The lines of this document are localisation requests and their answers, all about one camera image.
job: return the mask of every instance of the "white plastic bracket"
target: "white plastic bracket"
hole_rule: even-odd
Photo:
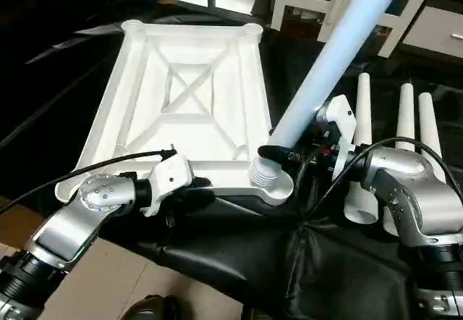
[[[334,180],[344,169],[349,151],[355,147],[352,145],[352,139],[354,138],[357,121],[344,94],[332,98],[327,105],[322,106],[316,119],[317,122],[336,123],[341,133],[338,142],[338,157],[333,170]]]
[[[154,167],[148,179],[152,195],[150,207],[142,208],[146,217],[157,214],[162,200],[175,190],[191,184],[193,176],[188,160],[177,154]]]

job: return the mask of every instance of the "light blue pipe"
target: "light blue pipe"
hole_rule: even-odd
[[[268,145],[293,147],[312,122],[392,0],[352,0]]]

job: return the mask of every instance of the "white tube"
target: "white tube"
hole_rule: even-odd
[[[355,145],[371,144],[370,76],[366,72],[359,76],[355,117]],[[344,215],[358,224],[372,224],[378,221],[378,201],[375,195],[364,190],[358,182],[351,182],[344,202]]]
[[[293,147],[392,0],[352,0],[270,137]]]
[[[415,105],[413,103],[413,85],[405,83],[400,89],[399,117],[397,119],[398,137],[415,139]],[[396,142],[396,148],[415,151],[415,146],[403,141]]]
[[[397,131],[398,137],[407,137],[415,139],[415,105],[413,103],[413,85],[405,83],[400,88],[400,101],[399,101],[399,116],[397,117]],[[405,150],[415,150],[415,146],[410,143],[397,142],[396,148]],[[389,207],[385,206],[383,211],[383,228],[391,235],[399,236],[397,233],[394,219],[389,211]]]
[[[442,157],[436,116],[434,114],[433,97],[430,93],[421,93],[418,96],[418,111],[420,113],[421,141]],[[425,151],[422,151],[421,154],[433,165],[434,175],[441,182],[446,182],[446,175],[441,166],[439,166],[439,163]]]

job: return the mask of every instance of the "black fabric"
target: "black fabric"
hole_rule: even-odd
[[[25,61],[71,37],[73,30],[127,18],[147,22],[185,12],[140,0],[50,0],[33,11],[32,18],[11,25],[6,30],[8,36],[3,37],[11,43],[1,54],[5,69],[2,85],[7,89],[2,91],[0,117],[8,122],[2,124],[1,135],[102,57],[113,56],[113,60],[2,150],[0,193],[13,198],[73,168],[116,58],[111,52],[120,47],[122,36],[92,38],[35,64],[26,65]],[[39,23],[37,36],[28,38],[24,25]],[[21,38],[25,48],[20,51],[12,44]],[[273,125],[320,48],[316,41],[265,32],[260,56]],[[360,54],[333,92],[346,94],[351,106],[355,105],[361,71],[368,71],[372,78],[373,139],[394,134],[399,88],[411,80],[416,94],[424,90],[434,93],[444,159],[458,172],[463,166],[459,151],[459,136],[463,135],[460,69],[435,62],[417,64],[407,55],[394,54],[385,60]],[[163,203],[163,215],[149,219],[136,212],[115,218],[102,235],[249,306],[262,308],[275,319],[419,319],[408,296],[409,272],[397,255],[395,239],[383,232],[381,223],[358,227],[346,221],[342,213],[345,188],[325,203],[320,217],[303,216],[316,193],[326,186],[314,174],[303,184],[305,194],[299,203],[289,201],[271,208],[256,198],[196,196],[191,203],[172,210]],[[53,189],[25,203],[43,214],[59,207]],[[174,220],[174,228],[167,227],[166,217],[169,222]]]

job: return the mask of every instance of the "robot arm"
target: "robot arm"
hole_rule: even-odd
[[[352,174],[391,209],[420,307],[463,317],[463,206],[455,191],[423,156],[395,148],[372,150]]]
[[[25,249],[0,260],[0,320],[33,320],[45,302],[95,241],[101,225],[135,204],[157,213],[162,199],[192,182],[179,154],[162,161],[148,179],[136,173],[95,175],[52,215]]]

